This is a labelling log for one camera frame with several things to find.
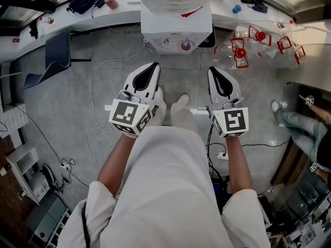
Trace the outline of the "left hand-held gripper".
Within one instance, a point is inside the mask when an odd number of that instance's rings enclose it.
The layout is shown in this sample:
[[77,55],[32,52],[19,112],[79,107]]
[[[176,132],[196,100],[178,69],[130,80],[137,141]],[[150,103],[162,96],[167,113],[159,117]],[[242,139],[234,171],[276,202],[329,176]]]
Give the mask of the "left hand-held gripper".
[[126,136],[137,138],[158,109],[153,99],[158,90],[160,65],[148,63],[131,72],[124,83],[124,90],[105,105],[109,112],[109,122]]

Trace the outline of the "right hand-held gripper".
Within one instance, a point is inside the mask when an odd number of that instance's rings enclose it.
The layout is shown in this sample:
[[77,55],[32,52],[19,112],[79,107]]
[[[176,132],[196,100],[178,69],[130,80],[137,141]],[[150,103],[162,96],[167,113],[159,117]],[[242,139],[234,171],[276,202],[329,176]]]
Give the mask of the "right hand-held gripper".
[[248,108],[244,107],[238,81],[226,71],[211,66],[208,87],[212,105],[207,106],[209,118],[220,138],[236,137],[249,130]]

